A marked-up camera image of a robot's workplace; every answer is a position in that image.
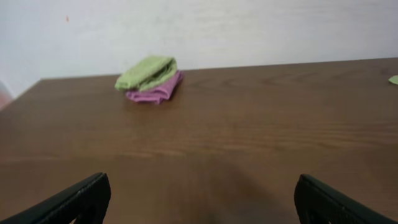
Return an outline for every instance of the brown tabletop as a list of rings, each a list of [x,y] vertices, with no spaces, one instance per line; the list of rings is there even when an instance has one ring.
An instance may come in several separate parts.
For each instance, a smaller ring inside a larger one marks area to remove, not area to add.
[[[0,220],[95,172],[105,223],[298,223],[303,173],[398,220],[398,58],[185,74],[161,105],[102,76],[42,80],[0,112]]]

